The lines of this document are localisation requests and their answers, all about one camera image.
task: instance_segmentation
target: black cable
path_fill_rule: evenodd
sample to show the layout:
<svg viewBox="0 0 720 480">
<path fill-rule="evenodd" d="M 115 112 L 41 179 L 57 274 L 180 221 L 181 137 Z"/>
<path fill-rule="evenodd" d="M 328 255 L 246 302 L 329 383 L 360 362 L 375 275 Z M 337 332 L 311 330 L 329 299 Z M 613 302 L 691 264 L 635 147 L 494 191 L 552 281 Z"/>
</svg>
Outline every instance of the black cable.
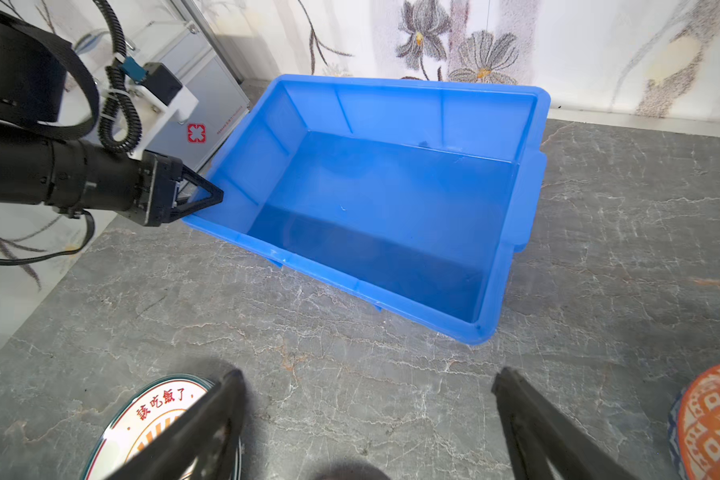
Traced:
<svg viewBox="0 0 720 480">
<path fill-rule="evenodd" d="M 85 248 L 88 242 L 90 242 L 90 239 L 94 237 L 94 232 L 96 231 L 96 223 L 94 222 L 94 216 L 91 215 L 90 212 L 87 210 L 82 210 L 81 213 L 85 215 L 85 238 L 83 238 L 83 243 L 75 250 L 63 250 L 61 252 L 54 252 L 48 255 L 32 256 L 31 258 L 17 258 L 16 260 L 0 258 L 0 266 L 34 264 L 35 262 L 48 260 L 49 258 L 54 258 L 55 256 L 75 255 L 76 253 L 80 252 L 83 248 Z"/>
<path fill-rule="evenodd" d="M 122 55 L 122 58 L 125 58 L 127 56 L 125 35 L 123 34 L 123 29 L 120 27 L 120 22 L 117 20 L 114 10 L 106 0 L 94 0 L 94 3 L 104 16 L 106 26 L 110 30 L 112 53 L 116 56 L 118 54 Z M 106 76 L 110 80 L 110 90 L 125 91 L 125 73 L 120 68 L 121 65 L 120 60 L 115 58 L 112 61 L 112 65 L 106 67 Z M 126 136 L 120 141 L 114 139 L 112 132 L 114 127 L 112 118 L 116 118 L 118 110 L 123 111 L 123 116 L 127 124 Z M 135 149 L 139 144 L 139 140 L 141 140 L 141 120 L 139 120 L 139 113 L 136 111 L 134 103 L 130 100 L 130 96 L 116 91 L 108 92 L 106 101 L 104 102 L 104 108 L 101 112 L 102 115 L 99 119 L 99 141 L 104 148 L 113 152 L 129 152 Z"/>
</svg>

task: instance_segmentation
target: plate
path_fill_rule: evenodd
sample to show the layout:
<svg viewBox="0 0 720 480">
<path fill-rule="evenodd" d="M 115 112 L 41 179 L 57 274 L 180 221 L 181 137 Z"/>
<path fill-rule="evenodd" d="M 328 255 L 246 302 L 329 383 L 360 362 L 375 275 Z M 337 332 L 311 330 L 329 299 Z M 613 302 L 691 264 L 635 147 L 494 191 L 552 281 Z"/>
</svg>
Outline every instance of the plate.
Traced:
<svg viewBox="0 0 720 480">
<path fill-rule="evenodd" d="M 720 478 L 720 365 L 701 374 L 682 394 L 676 436 L 681 477 Z"/>
<path fill-rule="evenodd" d="M 165 431 L 213 383 L 192 375 L 173 375 L 156 380 L 128 401 L 104 430 L 90 456 L 82 480 L 104 480 L 131 460 Z M 241 446 L 238 448 L 232 480 L 240 478 Z M 180 477 L 188 479 L 194 463 Z"/>
</svg>

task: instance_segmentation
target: marble surface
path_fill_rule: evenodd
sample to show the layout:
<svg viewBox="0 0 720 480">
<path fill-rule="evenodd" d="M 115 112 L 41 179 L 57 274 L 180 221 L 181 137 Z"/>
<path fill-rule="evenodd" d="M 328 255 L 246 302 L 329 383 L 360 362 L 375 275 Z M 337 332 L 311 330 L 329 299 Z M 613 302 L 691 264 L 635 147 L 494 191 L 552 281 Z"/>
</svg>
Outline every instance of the marble surface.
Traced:
<svg viewBox="0 0 720 480">
<path fill-rule="evenodd" d="M 115 219 L 0 351 L 0 478 L 77 478 L 137 389 L 229 364 L 254 392 L 246 478 L 511 478 L 502 366 L 672 478 L 668 409 L 720 363 L 720 139 L 550 120 L 542 149 L 533 236 L 476 347 L 181 223 Z"/>
</svg>

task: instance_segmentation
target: blue plastic bin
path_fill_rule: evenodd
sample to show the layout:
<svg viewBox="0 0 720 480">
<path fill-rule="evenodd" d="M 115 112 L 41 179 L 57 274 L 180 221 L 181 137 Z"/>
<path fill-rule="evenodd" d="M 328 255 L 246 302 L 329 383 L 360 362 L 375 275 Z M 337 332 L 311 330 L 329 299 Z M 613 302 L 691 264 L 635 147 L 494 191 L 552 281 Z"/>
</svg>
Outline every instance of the blue plastic bin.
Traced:
<svg viewBox="0 0 720 480">
<path fill-rule="evenodd" d="M 283 75 L 189 225 L 469 344 L 496 330 L 547 159 L 535 87 Z"/>
</svg>

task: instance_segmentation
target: floral wallpaper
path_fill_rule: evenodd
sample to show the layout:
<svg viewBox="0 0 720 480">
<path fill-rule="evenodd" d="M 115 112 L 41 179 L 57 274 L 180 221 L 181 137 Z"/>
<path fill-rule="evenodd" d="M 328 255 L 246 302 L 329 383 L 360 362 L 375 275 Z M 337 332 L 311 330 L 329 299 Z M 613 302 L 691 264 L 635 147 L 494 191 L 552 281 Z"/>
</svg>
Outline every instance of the floral wallpaper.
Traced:
<svg viewBox="0 0 720 480">
<path fill-rule="evenodd" d="M 26 240 L 29 240 L 30 238 L 33 238 L 39 234 L 42 234 L 49 228 L 51 228 L 56 222 L 58 222 L 59 218 L 61 218 L 61 215 L 57 215 L 53 220 L 48 222 L 46 225 L 42 226 L 41 228 L 36 229 L 35 231 L 29 233 L 28 235 L 22 235 L 19 238 L 3 238 L 0 236 L 0 255 L 3 258 L 16 260 L 19 257 L 16 256 L 14 251 L 23 251 L 23 252 L 31 252 L 32 254 L 46 254 L 48 250 L 42 249 L 42 248 L 35 248 L 32 246 L 22 245 L 22 242 L 25 242 Z M 38 285 L 38 290 L 42 290 L 43 288 L 43 282 L 40 280 L 40 276 L 35 271 L 35 269 L 32 267 L 31 264 L 29 265 L 19 265 L 19 267 L 25 274 L 29 276 L 34 282 Z"/>
<path fill-rule="evenodd" d="M 534 84 L 563 108 L 720 121 L 720 0 L 196 3 L 244 78 Z"/>
</svg>

